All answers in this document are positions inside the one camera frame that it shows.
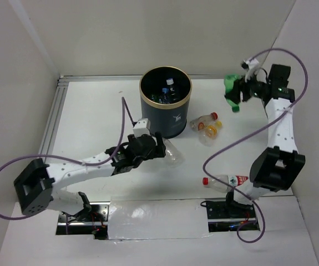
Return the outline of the clear jar metal lid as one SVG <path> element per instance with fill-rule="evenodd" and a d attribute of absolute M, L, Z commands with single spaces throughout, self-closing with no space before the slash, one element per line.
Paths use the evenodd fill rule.
<path fill-rule="evenodd" d="M 172 144 L 170 140 L 163 138 L 163 143 L 165 145 L 165 163 L 172 167 L 181 165 L 184 162 L 182 153 Z"/>

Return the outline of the clear bottle blue label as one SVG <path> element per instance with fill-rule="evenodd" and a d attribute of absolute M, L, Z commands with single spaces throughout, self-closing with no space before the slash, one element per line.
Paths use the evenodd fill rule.
<path fill-rule="evenodd" d="M 171 104 L 169 88 L 162 88 L 162 93 L 159 96 L 159 103 L 161 104 Z"/>

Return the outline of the clear bottle white cap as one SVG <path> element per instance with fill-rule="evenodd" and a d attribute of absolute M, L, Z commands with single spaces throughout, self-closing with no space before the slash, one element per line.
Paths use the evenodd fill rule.
<path fill-rule="evenodd" d="M 179 89 L 176 87 L 176 85 L 174 84 L 174 80 L 173 78 L 169 78 L 166 80 L 168 89 L 169 89 L 169 93 L 170 93 L 170 97 L 171 97 L 171 101 L 173 103 L 176 103 L 180 100 L 180 94 L 179 94 Z"/>

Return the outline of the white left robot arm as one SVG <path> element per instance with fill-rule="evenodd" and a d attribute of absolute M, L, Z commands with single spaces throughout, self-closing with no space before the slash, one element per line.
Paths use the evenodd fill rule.
<path fill-rule="evenodd" d="M 100 177 L 127 173 L 147 160 L 165 157 L 166 147 L 160 133 L 128 136 L 128 142 L 112 147 L 81 164 L 32 160 L 14 180 L 22 215 L 33 216 L 46 209 L 60 211 L 77 221 L 87 220 L 91 204 L 83 192 L 68 192 L 65 187 Z"/>

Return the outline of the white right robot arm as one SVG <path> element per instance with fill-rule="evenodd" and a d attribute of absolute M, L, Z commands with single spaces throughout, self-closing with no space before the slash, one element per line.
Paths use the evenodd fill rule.
<path fill-rule="evenodd" d="M 226 195 L 224 211 L 237 217 L 249 209 L 254 200 L 270 192 L 287 191 L 305 165 L 306 158 L 298 152 L 293 133 L 293 108 L 295 92 L 289 89 L 291 68 L 272 65 L 265 81 L 258 81 L 258 62 L 243 62 L 244 76 L 229 75 L 225 78 L 225 98 L 232 110 L 239 110 L 239 103 L 259 98 L 271 126 L 267 129 L 267 147 L 253 162 L 249 179 L 237 190 Z"/>

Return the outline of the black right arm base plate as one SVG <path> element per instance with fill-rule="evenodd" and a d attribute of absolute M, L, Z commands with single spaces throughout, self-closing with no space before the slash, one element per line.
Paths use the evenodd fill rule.
<path fill-rule="evenodd" d="M 259 231 L 259 223 L 253 206 L 248 209 L 229 208 L 225 201 L 202 201 L 206 209 L 209 232 L 233 232 L 241 225 L 241 231 Z"/>

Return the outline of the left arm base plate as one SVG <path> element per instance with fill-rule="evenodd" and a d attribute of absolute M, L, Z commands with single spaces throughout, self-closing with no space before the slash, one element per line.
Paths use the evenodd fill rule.
<path fill-rule="evenodd" d="M 91 212 L 80 221 L 60 212 L 55 235 L 89 235 L 97 240 L 108 240 L 110 202 L 91 202 L 90 205 Z"/>

